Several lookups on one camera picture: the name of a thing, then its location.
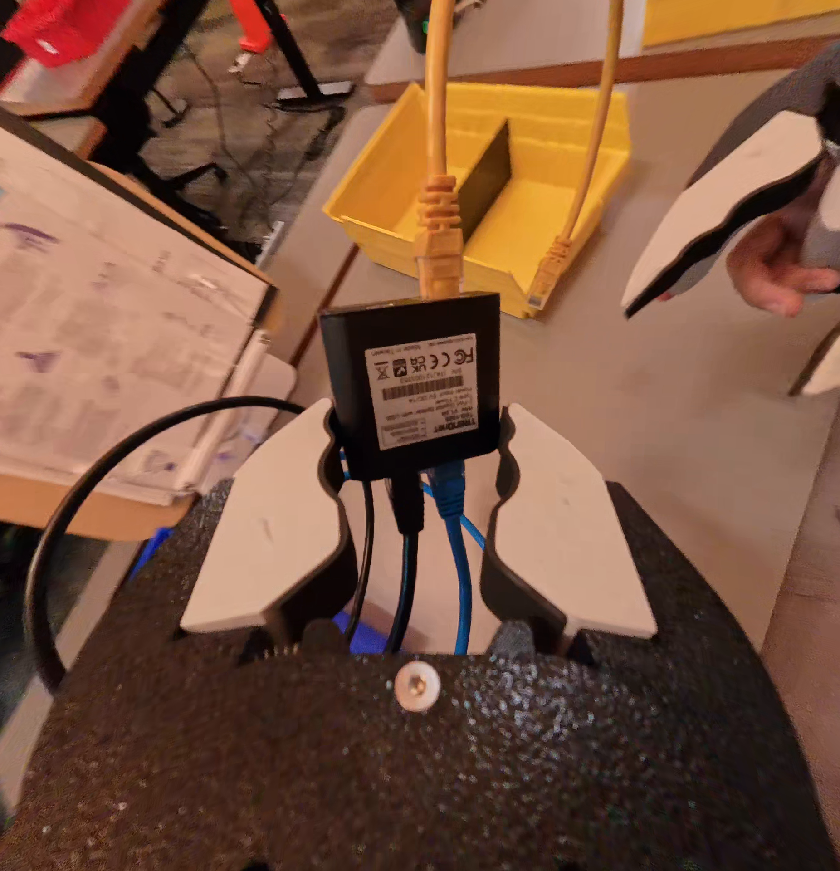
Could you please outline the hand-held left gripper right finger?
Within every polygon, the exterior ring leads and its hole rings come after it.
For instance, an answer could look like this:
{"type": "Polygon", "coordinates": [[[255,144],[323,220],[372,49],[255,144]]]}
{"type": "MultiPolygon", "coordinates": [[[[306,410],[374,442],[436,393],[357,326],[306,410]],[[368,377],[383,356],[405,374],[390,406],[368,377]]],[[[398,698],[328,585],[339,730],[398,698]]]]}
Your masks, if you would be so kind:
{"type": "Polygon", "coordinates": [[[498,501],[480,594],[501,622],[536,640],[582,631],[650,639],[657,622],[606,481],[568,440],[522,405],[502,411],[498,501]]]}

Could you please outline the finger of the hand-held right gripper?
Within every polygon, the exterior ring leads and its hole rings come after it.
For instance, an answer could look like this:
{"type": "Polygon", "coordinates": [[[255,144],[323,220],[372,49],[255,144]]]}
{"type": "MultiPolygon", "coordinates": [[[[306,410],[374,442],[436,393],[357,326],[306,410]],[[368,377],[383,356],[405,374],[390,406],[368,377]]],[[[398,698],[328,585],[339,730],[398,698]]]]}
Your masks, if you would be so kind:
{"type": "Polygon", "coordinates": [[[788,206],[811,186],[824,153],[816,118],[784,111],[690,184],[633,267],[622,299],[625,317],[699,284],[745,225],[788,206]]]}
{"type": "Polygon", "coordinates": [[[791,386],[791,397],[840,388],[840,322],[820,341],[791,386]]]}

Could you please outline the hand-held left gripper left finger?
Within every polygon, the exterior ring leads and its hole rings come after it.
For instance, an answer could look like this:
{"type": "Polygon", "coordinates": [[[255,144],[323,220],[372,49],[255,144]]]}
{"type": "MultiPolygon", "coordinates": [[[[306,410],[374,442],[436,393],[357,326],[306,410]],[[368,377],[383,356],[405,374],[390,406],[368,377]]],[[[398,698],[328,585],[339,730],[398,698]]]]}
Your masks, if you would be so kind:
{"type": "Polygon", "coordinates": [[[304,633],[341,613],[357,552],[330,399],[318,400],[240,467],[181,617],[187,633],[304,633]]]}

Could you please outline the black network splitter box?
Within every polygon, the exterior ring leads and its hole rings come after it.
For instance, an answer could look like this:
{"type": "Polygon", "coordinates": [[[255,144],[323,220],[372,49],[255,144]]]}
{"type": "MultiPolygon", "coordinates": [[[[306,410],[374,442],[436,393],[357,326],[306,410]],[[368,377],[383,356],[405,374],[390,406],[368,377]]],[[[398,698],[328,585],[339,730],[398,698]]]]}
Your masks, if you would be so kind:
{"type": "Polygon", "coordinates": [[[319,325],[351,476],[487,455],[500,430],[500,298],[469,292],[332,308],[319,325]]]}

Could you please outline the grey desk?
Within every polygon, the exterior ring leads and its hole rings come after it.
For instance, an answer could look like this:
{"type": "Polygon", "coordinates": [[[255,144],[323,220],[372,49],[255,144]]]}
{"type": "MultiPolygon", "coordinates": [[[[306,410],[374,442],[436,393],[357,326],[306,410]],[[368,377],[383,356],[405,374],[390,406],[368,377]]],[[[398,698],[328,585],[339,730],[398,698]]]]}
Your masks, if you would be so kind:
{"type": "Polygon", "coordinates": [[[837,869],[794,729],[752,647],[837,405],[789,384],[840,303],[783,321],[717,265],[632,319],[646,242],[730,122],[776,80],[629,89],[636,161],[544,321],[503,324],[503,400],[609,482],[658,635],[600,657],[405,657],[187,635],[180,611],[231,485],[121,590],[70,670],[0,869],[837,869]]]}

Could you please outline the person's right hand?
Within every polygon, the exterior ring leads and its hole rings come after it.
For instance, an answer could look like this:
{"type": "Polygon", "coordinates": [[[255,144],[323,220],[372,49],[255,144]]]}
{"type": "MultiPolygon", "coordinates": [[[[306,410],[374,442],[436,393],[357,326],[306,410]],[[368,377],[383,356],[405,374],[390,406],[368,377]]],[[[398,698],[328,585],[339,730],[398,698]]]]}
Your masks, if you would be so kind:
{"type": "Polygon", "coordinates": [[[801,249],[816,203],[799,199],[756,222],[728,256],[734,290],[752,308],[794,318],[811,295],[838,289],[840,272],[805,267],[801,249]]]}

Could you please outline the white stand base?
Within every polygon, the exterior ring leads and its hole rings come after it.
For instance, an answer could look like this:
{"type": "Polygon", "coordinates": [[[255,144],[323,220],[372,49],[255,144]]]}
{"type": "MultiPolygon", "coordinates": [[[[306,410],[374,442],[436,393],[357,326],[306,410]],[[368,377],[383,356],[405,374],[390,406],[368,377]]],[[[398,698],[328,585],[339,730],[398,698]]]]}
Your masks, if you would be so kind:
{"type": "MultiPolygon", "coordinates": [[[[256,374],[245,388],[246,396],[289,400],[295,389],[296,369],[266,351],[256,374]]],[[[229,479],[270,434],[280,412],[273,408],[247,407],[225,412],[227,428],[208,464],[205,487],[229,479]]]]}

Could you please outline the tilted document board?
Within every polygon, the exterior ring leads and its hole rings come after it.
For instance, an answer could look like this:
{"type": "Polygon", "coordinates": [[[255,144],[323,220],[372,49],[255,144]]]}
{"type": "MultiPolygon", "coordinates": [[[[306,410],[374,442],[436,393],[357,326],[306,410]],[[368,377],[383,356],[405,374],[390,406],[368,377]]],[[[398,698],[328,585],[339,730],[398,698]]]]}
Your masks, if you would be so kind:
{"type": "MultiPolygon", "coordinates": [[[[278,291],[273,278],[260,267],[242,258],[226,244],[201,230],[181,216],[171,206],[153,197],[151,193],[127,176],[105,166],[91,163],[44,135],[33,125],[0,106],[0,128],[8,135],[26,143],[30,149],[49,156],[65,172],[87,180],[94,192],[84,201],[94,201],[96,193],[108,191],[115,200],[125,203],[140,220],[151,224],[154,240],[164,242],[166,233],[183,238],[201,251],[206,251],[234,269],[251,275],[264,288],[264,294],[253,309],[252,323],[262,322],[264,329],[273,329],[277,318],[273,310],[278,291]]],[[[44,529],[60,502],[75,483],[50,482],[39,477],[0,471],[0,521],[32,528],[44,529]]],[[[121,492],[98,488],[89,502],[80,509],[77,519],[69,524],[69,532],[85,538],[107,541],[131,541],[147,538],[155,528],[172,526],[186,516],[195,491],[175,496],[169,505],[158,505],[127,498],[121,492]]]]}

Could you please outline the black bin divider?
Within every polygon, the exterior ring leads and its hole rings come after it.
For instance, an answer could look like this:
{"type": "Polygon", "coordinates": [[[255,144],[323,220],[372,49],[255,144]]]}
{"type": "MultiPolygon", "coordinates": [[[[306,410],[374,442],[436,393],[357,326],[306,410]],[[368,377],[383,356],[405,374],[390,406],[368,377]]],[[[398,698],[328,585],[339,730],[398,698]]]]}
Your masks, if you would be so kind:
{"type": "Polygon", "coordinates": [[[509,184],[512,174],[510,122],[506,118],[498,125],[459,187],[458,204],[465,243],[469,242],[509,184]]]}

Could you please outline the printed instruction sheet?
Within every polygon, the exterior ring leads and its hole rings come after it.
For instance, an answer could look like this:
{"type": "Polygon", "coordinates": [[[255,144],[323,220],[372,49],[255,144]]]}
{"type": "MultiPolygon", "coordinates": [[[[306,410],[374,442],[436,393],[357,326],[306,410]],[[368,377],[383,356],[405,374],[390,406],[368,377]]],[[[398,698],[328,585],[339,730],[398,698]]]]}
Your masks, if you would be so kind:
{"type": "Polygon", "coordinates": [[[269,282],[0,119],[0,473],[68,484],[220,398],[269,282]]]}

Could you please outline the black electronic device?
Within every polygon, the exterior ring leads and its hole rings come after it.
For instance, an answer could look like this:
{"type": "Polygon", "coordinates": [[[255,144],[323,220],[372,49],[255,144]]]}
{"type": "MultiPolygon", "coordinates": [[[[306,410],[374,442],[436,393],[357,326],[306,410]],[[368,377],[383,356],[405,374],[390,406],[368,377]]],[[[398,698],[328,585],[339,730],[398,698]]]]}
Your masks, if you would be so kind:
{"type": "Polygon", "coordinates": [[[401,16],[414,51],[426,53],[431,1],[395,0],[396,9],[401,16]]]}

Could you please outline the wooden table with black legs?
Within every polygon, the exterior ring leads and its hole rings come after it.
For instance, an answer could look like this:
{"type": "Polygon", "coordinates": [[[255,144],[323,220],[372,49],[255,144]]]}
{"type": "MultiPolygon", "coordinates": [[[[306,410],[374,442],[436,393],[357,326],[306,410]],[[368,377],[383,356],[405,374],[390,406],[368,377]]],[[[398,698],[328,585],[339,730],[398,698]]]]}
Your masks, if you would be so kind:
{"type": "MultiPolygon", "coordinates": [[[[144,101],[183,46],[207,2],[128,2],[90,56],[60,67],[24,59],[0,84],[0,106],[18,117],[52,121],[99,117],[110,99],[144,101]]],[[[267,104],[279,113],[314,113],[350,98],[354,83],[319,83],[276,2],[251,2],[281,52],[295,86],[267,104]]]]}

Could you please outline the orange cone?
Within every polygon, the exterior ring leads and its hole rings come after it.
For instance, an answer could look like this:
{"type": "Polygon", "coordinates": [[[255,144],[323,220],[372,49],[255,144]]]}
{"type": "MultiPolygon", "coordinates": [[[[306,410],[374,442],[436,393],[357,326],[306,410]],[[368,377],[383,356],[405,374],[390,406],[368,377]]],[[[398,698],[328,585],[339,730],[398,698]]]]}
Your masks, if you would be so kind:
{"type": "Polygon", "coordinates": [[[272,43],[272,32],[255,1],[229,1],[231,11],[241,27],[240,49],[262,55],[272,43]]]}

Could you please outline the red storage bin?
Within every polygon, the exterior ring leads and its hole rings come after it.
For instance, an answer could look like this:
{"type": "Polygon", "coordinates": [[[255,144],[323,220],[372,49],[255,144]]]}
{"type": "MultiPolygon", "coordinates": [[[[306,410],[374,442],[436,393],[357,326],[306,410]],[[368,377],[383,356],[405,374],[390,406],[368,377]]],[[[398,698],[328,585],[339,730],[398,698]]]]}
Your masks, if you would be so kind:
{"type": "Polygon", "coordinates": [[[129,6],[129,1],[22,2],[0,36],[27,58],[56,68],[96,53],[129,6]]]}

